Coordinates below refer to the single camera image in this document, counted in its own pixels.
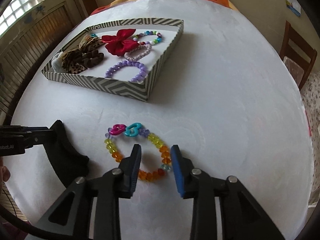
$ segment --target heart-shaped bead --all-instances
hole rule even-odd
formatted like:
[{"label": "heart-shaped bead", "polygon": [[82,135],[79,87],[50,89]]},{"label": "heart-shaped bead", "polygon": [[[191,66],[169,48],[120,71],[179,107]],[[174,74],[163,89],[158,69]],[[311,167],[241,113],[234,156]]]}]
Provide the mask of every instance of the heart-shaped bead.
[{"label": "heart-shaped bead", "polygon": [[110,131],[111,135],[119,135],[122,134],[126,130],[126,126],[124,124],[115,124]]},{"label": "heart-shaped bead", "polygon": [[129,137],[136,137],[139,134],[139,129],[142,127],[142,124],[135,122],[132,125],[129,125],[125,128],[124,134]]}]

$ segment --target chevron patterned box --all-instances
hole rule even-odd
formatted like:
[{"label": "chevron patterned box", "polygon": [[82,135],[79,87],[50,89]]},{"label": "chevron patterned box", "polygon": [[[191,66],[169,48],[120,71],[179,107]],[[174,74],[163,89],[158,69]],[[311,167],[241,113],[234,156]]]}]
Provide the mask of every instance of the chevron patterned box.
[{"label": "chevron patterned box", "polygon": [[[87,69],[79,74],[55,73],[50,60],[43,68],[42,74],[49,80],[96,89],[141,101],[148,101],[159,77],[163,63],[183,33],[183,20],[137,18],[101,23],[83,30],[64,45],[60,51],[68,51],[76,48],[86,34],[97,34],[99,37],[102,35],[116,35],[116,32],[120,29],[136,29],[136,33],[143,32],[143,30],[156,30],[163,35],[164,41],[153,46],[151,54],[140,60],[150,71],[142,83],[127,81],[137,74],[134,73],[134,71],[138,71],[138,69],[135,68],[123,68],[121,71],[118,71],[119,73],[117,72],[114,76],[114,78],[117,79],[104,78],[106,70],[124,58],[111,55],[103,45],[99,48],[99,52],[105,54],[104,60],[94,68]],[[151,40],[152,37],[154,36],[145,36],[141,40]]]}]

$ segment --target purple bead bracelet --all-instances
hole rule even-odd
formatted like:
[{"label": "purple bead bracelet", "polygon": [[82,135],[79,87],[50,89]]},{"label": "purple bead bracelet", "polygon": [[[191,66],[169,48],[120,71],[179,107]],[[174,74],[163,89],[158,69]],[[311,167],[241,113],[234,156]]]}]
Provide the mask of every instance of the purple bead bracelet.
[{"label": "purple bead bracelet", "polygon": [[145,79],[145,77],[148,75],[149,70],[148,68],[140,62],[137,61],[122,61],[118,62],[117,65],[114,65],[113,67],[109,68],[108,71],[106,72],[105,78],[112,78],[113,74],[119,70],[120,68],[126,67],[126,66],[132,66],[132,67],[137,67],[140,69],[140,72],[138,75],[136,75],[134,78],[132,78],[130,81],[131,82],[141,82]]}]

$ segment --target white tablecloth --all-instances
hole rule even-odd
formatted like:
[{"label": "white tablecloth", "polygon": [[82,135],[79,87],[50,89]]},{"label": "white tablecloth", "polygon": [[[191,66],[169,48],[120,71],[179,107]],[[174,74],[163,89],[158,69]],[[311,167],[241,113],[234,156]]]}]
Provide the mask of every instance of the white tablecloth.
[{"label": "white tablecloth", "polygon": [[[185,20],[148,103],[49,81],[38,71],[12,124],[50,127],[62,120],[75,148],[90,157],[93,178],[117,166],[103,143],[107,128],[141,122],[212,176],[236,175],[286,239],[294,239],[311,190],[312,147],[299,90],[276,51],[243,15],[221,5],[138,0],[87,18],[51,57],[87,26],[136,17]],[[139,142],[142,167],[158,167],[155,148]],[[117,141],[126,156],[133,143]],[[63,185],[42,146],[5,158],[5,164],[11,194],[35,223]],[[133,198],[120,201],[120,213],[124,240],[189,238],[192,201],[179,198],[173,174],[156,183],[138,181]]]}]

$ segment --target beaded bracelet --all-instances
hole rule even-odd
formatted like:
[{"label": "beaded bracelet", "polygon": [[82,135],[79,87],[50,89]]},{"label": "beaded bracelet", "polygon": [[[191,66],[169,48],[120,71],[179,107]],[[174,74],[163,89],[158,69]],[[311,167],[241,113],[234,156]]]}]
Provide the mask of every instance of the beaded bracelet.
[{"label": "beaded bracelet", "polygon": [[[135,51],[137,51],[137,50],[139,50],[139,49],[146,49],[146,51],[145,51],[145,52],[142,52],[141,54],[139,54],[139,55],[136,56],[136,57],[130,57],[130,55],[131,55],[133,52],[135,52]],[[124,58],[125,58],[126,60],[129,60],[129,61],[138,61],[138,60],[142,59],[143,57],[145,57],[146,55],[150,54],[151,49],[152,49],[152,47],[151,47],[150,44],[139,45],[139,46],[136,47],[135,49],[133,49],[133,50],[131,50],[131,51],[129,51],[129,52],[126,52],[126,53],[124,54]]]},{"label": "beaded bracelet", "polygon": [[132,78],[130,80],[131,82],[141,82],[145,79],[145,77],[149,73],[148,68],[143,63],[123,60],[122,62],[118,62],[117,65],[114,65],[113,67],[109,68],[104,77],[105,78],[112,78],[113,74],[117,70],[119,70],[120,68],[125,67],[125,66],[133,66],[133,67],[137,67],[140,69],[139,74],[136,75],[134,78]]},{"label": "beaded bracelet", "polygon": [[164,144],[162,140],[158,136],[156,136],[154,133],[150,133],[149,130],[145,129],[141,123],[133,123],[130,126],[125,126],[124,124],[115,124],[112,128],[108,129],[108,133],[106,133],[106,139],[104,140],[106,144],[106,148],[111,153],[111,156],[116,159],[116,162],[121,162],[121,160],[124,158],[123,155],[119,152],[116,145],[113,143],[112,139],[115,136],[118,136],[120,134],[124,133],[125,136],[129,137],[135,137],[138,135],[143,136],[144,138],[148,138],[150,142],[154,146],[156,146],[157,149],[159,149],[159,152],[161,153],[162,159],[162,165],[159,169],[153,172],[146,172],[143,170],[139,170],[139,179],[146,180],[146,181],[154,181],[156,179],[161,178],[165,175],[166,171],[171,170],[171,158],[170,158],[170,150],[169,148]]},{"label": "beaded bracelet", "polygon": [[[148,36],[148,35],[157,35],[158,38],[154,39],[153,41],[146,41],[146,42],[138,41],[139,38],[142,38],[143,36]],[[133,40],[137,41],[140,45],[144,45],[144,44],[155,45],[155,44],[162,41],[162,34],[160,32],[156,32],[156,31],[145,31],[144,33],[134,35]]]}]

